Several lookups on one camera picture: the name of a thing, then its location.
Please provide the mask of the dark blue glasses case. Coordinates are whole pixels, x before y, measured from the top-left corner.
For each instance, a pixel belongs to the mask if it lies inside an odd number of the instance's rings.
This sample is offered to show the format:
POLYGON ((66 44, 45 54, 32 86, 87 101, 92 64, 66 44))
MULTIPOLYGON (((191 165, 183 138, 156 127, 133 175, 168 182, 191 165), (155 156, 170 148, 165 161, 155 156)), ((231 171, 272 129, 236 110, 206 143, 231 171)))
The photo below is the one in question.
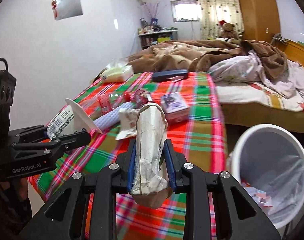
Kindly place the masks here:
POLYGON ((172 80, 173 78, 182 78, 187 79, 188 78, 188 70, 186 69, 177 69, 177 70, 166 70, 162 72, 155 72, 151 76, 151 80, 153 82, 165 82, 172 80))

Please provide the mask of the white foam fruit net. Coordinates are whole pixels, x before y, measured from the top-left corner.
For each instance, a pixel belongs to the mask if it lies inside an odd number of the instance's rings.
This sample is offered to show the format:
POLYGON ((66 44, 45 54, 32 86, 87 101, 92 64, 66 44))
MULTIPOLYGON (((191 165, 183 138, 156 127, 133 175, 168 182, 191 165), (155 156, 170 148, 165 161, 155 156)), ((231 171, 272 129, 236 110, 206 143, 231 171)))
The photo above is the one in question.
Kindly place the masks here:
POLYGON ((108 112, 105 115, 102 115, 101 117, 95 119, 93 122, 97 128, 99 128, 102 132, 107 130, 108 128, 114 126, 118 122, 120 122, 119 117, 119 111, 121 109, 133 109, 134 104, 132 102, 125 102, 112 110, 111 112, 108 112))

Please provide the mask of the green white tissue pack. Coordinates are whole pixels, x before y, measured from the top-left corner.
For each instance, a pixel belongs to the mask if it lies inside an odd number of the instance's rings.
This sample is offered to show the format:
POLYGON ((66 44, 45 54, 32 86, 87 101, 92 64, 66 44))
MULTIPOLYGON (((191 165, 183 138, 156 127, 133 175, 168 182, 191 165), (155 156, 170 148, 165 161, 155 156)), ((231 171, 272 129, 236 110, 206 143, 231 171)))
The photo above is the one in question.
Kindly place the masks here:
POLYGON ((110 62, 99 75, 104 83, 125 82, 134 74, 132 65, 128 59, 117 59, 110 62))

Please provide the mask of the white round trash bin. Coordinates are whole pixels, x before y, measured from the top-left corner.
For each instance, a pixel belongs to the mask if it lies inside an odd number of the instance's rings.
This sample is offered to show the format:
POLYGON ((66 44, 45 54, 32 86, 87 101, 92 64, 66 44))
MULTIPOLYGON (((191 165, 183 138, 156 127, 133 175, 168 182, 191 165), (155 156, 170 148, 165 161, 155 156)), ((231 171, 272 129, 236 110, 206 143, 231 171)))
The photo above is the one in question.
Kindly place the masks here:
POLYGON ((304 204, 304 148, 284 128, 260 124, 247 129, 226 168, 237 181, 271 197, 267 216, 277 229, 289 224, 304 204))

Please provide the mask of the small bright window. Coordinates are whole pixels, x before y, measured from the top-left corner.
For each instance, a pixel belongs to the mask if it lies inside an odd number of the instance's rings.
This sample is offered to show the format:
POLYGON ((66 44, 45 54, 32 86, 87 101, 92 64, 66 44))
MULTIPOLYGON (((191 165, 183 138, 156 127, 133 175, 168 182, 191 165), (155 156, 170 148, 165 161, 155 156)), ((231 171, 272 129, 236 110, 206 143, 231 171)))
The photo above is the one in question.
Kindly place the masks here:
POLYGON ((197 0, 171 1, 171 9, 174 22, 196 22, 202 17, 197 0))

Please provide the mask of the brown fleece blanket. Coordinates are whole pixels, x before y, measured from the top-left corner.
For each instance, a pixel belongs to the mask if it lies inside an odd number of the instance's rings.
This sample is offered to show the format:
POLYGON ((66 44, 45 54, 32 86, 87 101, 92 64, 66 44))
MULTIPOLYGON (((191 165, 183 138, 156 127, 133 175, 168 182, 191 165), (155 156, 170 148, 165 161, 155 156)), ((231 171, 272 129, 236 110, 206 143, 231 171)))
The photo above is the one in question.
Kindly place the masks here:
POLYGON ((219 40, 164 41, 127 57, 135 73, 186 69, 207 72, 226 59, 249 55, 253 50, 270 80, 280 77, 287 69, 287 56, 265 41, 244 40, 239 45, 219 40))

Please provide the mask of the printed paper snack wrapper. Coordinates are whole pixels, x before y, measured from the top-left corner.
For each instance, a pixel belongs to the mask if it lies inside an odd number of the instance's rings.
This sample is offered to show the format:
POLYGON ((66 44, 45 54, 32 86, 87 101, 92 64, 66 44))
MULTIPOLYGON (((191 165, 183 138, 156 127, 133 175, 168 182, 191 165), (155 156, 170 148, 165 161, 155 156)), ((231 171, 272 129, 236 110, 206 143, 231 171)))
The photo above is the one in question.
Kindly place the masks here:
POLYGON ((115 137, 116 140, 132 138, 137 135, 136 121, 138 112, 138 109, 121 108, 119 110, 120 130, 115 137))

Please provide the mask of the purple white milk carton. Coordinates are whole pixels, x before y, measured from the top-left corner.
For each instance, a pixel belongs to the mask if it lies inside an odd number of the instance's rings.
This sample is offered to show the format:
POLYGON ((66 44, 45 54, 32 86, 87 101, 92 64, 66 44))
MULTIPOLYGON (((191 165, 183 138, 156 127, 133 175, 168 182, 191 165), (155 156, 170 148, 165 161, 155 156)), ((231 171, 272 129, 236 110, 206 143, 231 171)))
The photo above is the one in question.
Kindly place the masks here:
POLYGON ((169 124, 187 121, 189 118, 190 106, 179 92, 163 95, 161 107, 169 124))

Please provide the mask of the beige paper bag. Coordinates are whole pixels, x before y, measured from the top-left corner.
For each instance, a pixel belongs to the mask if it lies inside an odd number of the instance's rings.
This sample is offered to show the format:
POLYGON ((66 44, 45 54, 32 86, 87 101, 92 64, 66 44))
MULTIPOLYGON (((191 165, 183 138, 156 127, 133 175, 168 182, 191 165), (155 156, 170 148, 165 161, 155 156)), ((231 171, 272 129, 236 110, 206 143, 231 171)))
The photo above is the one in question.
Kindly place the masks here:
POLYGON ((141 206, 158 209, 172 195, 162 158, 168 123, 156 103, 141 107, 136 121, 136 155, 130 194, 141 206))

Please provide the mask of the wall mirror panel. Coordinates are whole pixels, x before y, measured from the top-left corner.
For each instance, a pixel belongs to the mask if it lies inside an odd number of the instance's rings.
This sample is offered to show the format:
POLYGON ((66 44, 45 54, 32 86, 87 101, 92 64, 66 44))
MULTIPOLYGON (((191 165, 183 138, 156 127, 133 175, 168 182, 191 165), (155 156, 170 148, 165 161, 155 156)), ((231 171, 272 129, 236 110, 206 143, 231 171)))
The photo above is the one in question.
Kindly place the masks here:
POLYGON ((52 0, 51 7, 56 21, 83 15, 80 0, 52 0))

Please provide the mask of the wooden wardrobe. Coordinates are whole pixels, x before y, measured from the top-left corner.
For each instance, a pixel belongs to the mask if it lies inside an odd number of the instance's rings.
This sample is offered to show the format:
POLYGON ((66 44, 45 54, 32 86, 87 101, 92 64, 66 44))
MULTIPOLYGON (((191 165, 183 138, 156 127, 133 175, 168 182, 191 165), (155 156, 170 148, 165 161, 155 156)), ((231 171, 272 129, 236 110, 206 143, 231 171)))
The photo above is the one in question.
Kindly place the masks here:
POLYGON ((271 42, 281 32, 276 0, 239 0, 245 40, 271 42))

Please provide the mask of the vase with dry branches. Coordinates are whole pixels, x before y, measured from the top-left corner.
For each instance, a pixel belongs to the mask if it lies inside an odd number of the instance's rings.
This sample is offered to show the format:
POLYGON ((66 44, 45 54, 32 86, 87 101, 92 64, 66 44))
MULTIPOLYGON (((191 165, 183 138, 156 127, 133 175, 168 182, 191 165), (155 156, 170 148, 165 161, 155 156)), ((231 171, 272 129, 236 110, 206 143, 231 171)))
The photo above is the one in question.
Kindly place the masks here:
POLYGON ((146 13, 147 16, 149 16, 150 19, 150 25, 151 26, 157 26, 158 25, 158 14, 159 14, 159 6, 160 3, 156 2, 156 3, 143 3, 142 4, 144 11, 146 13))

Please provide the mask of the teddy bear santa hat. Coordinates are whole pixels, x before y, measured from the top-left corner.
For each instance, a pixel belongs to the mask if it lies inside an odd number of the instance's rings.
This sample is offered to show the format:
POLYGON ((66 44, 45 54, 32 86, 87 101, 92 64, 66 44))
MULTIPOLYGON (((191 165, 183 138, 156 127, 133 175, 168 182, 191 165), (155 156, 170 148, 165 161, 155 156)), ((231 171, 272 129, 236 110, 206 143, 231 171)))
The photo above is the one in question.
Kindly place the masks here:
POLYGON ((219 22, 221 26, 221 32, 219 34, 219 38, 224 38, 225 40, 237 40, 240 41, 239 36, 237 35, 234 27, 235 25, 232 23, 228 23, 224 20, 219 22))

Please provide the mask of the patterned window curtain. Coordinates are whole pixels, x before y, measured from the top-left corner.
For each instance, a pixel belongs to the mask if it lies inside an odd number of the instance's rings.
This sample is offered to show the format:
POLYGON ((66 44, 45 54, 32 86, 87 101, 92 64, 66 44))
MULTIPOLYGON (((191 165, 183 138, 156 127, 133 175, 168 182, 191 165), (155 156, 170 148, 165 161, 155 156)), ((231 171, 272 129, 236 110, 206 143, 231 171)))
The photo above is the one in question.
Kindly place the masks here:
POLYGON ((222 27, 221 21, 234 24, 236 34, 244 32, 243 17, 239 0, 198 0, 201 7, 200 37, 219 37, 222 27))

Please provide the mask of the wooden headboard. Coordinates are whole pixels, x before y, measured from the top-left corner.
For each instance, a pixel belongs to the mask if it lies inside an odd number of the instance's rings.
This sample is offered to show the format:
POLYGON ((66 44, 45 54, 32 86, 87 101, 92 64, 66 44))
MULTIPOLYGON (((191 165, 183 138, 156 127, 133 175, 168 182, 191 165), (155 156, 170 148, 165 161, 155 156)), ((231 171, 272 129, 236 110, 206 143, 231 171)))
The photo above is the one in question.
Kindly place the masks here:
POLYGON ((280 41, 276 40, 274 42, 275 47, 279 48, 281 51, 283 51, 289 60, 299 63, 304 67, 304 46, 291 41, 280 41))

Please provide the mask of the clear plastic bottle red label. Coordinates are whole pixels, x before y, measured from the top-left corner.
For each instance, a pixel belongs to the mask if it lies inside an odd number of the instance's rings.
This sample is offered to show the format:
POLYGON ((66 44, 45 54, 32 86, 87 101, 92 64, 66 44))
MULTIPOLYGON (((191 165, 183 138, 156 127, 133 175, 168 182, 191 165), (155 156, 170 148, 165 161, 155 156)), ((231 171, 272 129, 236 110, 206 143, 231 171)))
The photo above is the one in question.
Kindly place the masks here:
POLYGON ((102 115, 105 115, 118 106, 120 106, 122 103, 128 102, 131 100, 131 97, 129 94, 113 94, 113 93, 107 93, 107 94, 101 94, 96 95, 94 98, 89 99, 84 104, 85 110, 89 110, 91 113, 92 118, 98 118, 102 115))

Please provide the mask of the red metallic can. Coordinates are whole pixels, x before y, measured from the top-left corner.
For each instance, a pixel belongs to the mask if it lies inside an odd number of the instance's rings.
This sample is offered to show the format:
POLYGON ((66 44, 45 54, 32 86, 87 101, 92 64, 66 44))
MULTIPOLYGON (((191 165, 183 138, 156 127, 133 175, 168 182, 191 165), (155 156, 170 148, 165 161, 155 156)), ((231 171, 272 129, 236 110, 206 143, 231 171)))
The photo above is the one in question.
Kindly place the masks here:
POLYGON ((131 102, 136 109, 143 107, 148 103, 152 103, 153 99, 149 91, 146 89, 138 89, 130 95, 131 102))

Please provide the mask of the white yogurt cup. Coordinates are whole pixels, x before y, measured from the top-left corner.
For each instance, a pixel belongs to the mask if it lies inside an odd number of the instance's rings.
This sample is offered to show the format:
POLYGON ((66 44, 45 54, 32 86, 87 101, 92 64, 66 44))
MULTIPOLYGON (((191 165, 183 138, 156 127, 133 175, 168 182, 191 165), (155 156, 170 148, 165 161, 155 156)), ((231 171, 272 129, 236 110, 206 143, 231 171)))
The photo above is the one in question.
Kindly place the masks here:
POLYGON ((92 130, 102 133, 83 108, 72 99, 65 98, 66 107, 55 115, 47 126, 47 136, 50 140, 82 131, 92 130))

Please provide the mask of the white shelf with items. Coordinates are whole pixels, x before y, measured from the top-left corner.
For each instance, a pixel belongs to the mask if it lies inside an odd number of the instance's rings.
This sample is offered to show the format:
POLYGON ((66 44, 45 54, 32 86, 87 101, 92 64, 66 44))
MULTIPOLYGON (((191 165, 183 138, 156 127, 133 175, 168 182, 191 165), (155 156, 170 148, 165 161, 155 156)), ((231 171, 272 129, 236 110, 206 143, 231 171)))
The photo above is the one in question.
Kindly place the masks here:
POLYGON ((178 30, 177 29, 166 29, 160 31, 152 31, 149 33, 142 33, 138 35, 140 39, 140 45, 142 49, 149 48, 158 43, 165 41, 177 40, 178 30))

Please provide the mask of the mattress with floral sheet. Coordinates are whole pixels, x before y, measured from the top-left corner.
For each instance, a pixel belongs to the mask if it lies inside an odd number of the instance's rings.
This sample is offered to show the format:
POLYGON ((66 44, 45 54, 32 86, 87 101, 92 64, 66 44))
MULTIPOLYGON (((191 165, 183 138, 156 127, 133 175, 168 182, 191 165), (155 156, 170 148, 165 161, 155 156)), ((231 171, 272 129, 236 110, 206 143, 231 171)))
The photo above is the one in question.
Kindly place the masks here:
POLYGON ((304 133, 304 99, 299 93, 286 99, 259 82, 215 84, 225 118, 231 125, 273 124, 304 133))

